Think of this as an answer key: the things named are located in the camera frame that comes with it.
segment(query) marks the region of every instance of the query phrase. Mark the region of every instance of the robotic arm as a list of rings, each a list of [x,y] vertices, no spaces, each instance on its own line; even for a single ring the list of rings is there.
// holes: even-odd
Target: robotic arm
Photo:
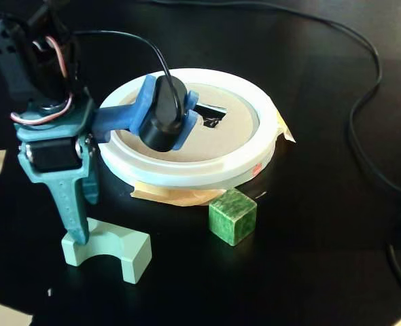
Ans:
[[[27,102],[26,111],[11,114],[19,162],[32,182],[49,187],[66,230],[84,245],[84,199],[98,200],[97,143],[125,129],[157,151],[179,149],[196,123],[198,97],[170,74],[148,75],[134,104],[97,109],[80,66],[76,36],[54,2],[28,16],[0,4],[0,72],[12,98]]]

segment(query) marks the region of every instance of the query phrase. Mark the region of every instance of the red and white wire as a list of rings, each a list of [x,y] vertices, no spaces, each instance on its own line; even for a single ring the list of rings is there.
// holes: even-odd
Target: red and white wire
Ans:
[[[62,75],[64,78],[67,78],[67,69],[66,69],[65,59],[63,58],[63,53],[62,53],[62,50],[60,49],[60,46],[58,45],[57,41],[51,36],[46,36],[45,40],[56,51],[58,65],[60,66]],[[73,94],[69,93],[69,98],[67,99],[65,107],[61,111],[50,114],[50,115],[46,115],[45,117],[41,117],[38,119],[23,119],[17,113],[12,112],[10,114],[10,119],[12,119],[13,121],[15,121],[18,124],[26,124],[29,126],[45,124],[47,122],[50,122],[50,121],[60,117],[61,115],[64,115],[71,107],[72,100],[73,100]]]

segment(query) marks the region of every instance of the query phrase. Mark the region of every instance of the black table surface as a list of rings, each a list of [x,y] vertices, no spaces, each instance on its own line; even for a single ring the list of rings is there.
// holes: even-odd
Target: black table surface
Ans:
[[[401,0],[275,1],[348,24],[373,40],[385,69],[377,97],[356,122],[363,146],[401,184]],[[207,207],[132,199],[100,163],[91,217],[151,235],[153,260],[137,285],[118,259],[65,264],[65,234],[44,185],[18,164],[8,119],[18,105],[0,76],[0,303],[33,325],[393,325],[401,291],[383,253],[401,198],[359,169],[345,142],[354,100],[374,81],[356,41],[288,14],[72,1],[73,30],[116,29],[154,41],[169,66],[217,69],[269,94],[297,144],[280,137],[273,161],[240,189],[258,201],[256,231],[230,247],[207,228]],[[159,70],[129,39],[81,40],[88,85],[100,103],[119,85]]]

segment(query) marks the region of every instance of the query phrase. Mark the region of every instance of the white circular platform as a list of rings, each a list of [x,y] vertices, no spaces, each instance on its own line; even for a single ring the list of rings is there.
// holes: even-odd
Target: white circular platform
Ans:
[[[141,181],[191,189],[228,189],[255,177],[270,162],[280,133],[270,97],[221,71],[173,69],[171,74],[197,91],[200,102],[224,107],[227,114],[215,128],[203,126],[199,118],[184,146],[167,153],[151,150],[124,130],[113,131],[110,142],[99,145],[109,169],[131,185]],[[144,78],[120,86],[101,107],[133,102]]]

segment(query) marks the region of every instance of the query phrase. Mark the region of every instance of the cable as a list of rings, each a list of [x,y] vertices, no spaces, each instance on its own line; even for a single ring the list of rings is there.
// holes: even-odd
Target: cable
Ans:
[[[58,65],[60,66],[63,77],[67,78],[65,59],[63,58],[63,53],[60,49],[60,46],[58,46],[56,40],[51,36],[46,36],[45,40],[54,48],[54,50],[56,50]]]
[[[396,258],[396,252],[395,248],[393,245],[393,231],[395,230],[395,226],[399,225],[401,223],[401,215],[399,215],[393,227],[389,230],[389,234],[387,236],[387,241],[386,241],[386,247],[385,247],[385,253],[386,253],[386,258],[388,260],[389,267],[391,268],[392,273],[396,277],[396,280],[398,282],[398,285],[401,288],[401,267],[397,262]]]
[[[65,59],[63,58],[63,53],[62,53],[62,50],[60,49],[60,46],[58,45],[57,41],[51,36],[46,36],[45,40],[56,51],[57,61],[58,61],[58,65],[60,66],[60,71],[61,71],[63,77],[66,79],[67,78],[67,69],[66,69]],[[18,124],[25,124],[27,126],[37,126],[40,124],[45,124],[47,122],[50,122],[50,121],[64,115],[71,107],[72,100],[73,100],[73,94],[69,93],[69,98],[67,99],[66,105],[62,110],[60,110],[59,112],[50,114],[50,115],[46,115],[39,119],[23,119],[16,112],[10,113],[10,119],[12,119],[13,121],[15,121]]]
[[[130,38],[136,39],[137,41],[141,41],[141,42],[147,44],[151,49],[153,49],[153,51],[157,55],[157,58],[160,61],[160,64],[164,71],[164,74],[166,75],[167,82],[173,93],[173,100],[175,101],[175,108],[177,110],[177,119],[180,119],[184,116],[184,110],[181,107],[181,103],[179,102],[179,98],[178,98],[175,86],[173,85],[171,72],[169,71],[167,62],[164,59],[164,56],[162,55],[160,49],[158,49],[157,46],[155,44],[153,44],[151,41],[149,41],[148,39],[145,39],[141,36],[138,36],[138,35],[120,32],[120,31],[90,30],[90,31],[76,31],[76,32],[73,32],[73,34],[74,35],[101,35],[101,34],[118,35],[118,36],[130,37]]]
[[[40,125],[40,124],[46,124],[47,122],[50,122],[50,121],[60,117],[61,115],[64,115],[69,110],[69,108],[71,107],[72,100],[73,100],[73,94],[69,93],[69,98],[67,99],[66,105],[62,110],[60,110],[59,112],[50,114],[50,115],[46,115],[46,116],[41,117],[39,119],[22,119],[15,112],[12,112],[10,114],[10,119],[15,121],[17,124],[26,124],[27,126],[37,126],[37,125]]]
[[[393,189],[395,192],[401,194],[401,186],[395,184],[393,181],[388,179],[381,170],[376,166],[376,164],[368,157],[358,136],[356,135],[354,120],[356,118],[356,114],[359,112],[362,107],[377,93],[379,89],[380,83],[383,78],[383,68],[381,65],[381,61],[379,58],[379,52],[372,42],[365,37],[363,34],[358,32],[357,30],[343,24],[340,22],[336,22],[334,20],[323,18],[321,16],[306,14],[304,12],[300,12],[298,10],[294,10],[288,7],[283,7],[281,5],[275,5],[272,3],[267,3],[263,1],[225,1],[225,2],[204,2],[204,1],[185,1],[185,0],[140,0],[140,3],[151,3],[156,5],[187,5],[187,6],[197,6],[197,7],[233,7],[233,8],[251,8],[251,9],[268,9],[275,10],[277,12],[285,12],[287,14],[292,14],[298,17],[306,18],[309,20],[315,20],[317,22],[321,22],[327,24],[333,28],[336,28],[340,32],[346,34],[349,37],[357,39],[360,43],[371,53],[371,56],[374,60],[374,64],[376,67],[376,81],[373,85],[365,92],[365,94],[356,100],[354,105],[352,106],[349,114],[349,119],[347,122],[347,132],[350,140],[350,147],[355,156],[363,161],[370,171],[378,177],[384,184]]]

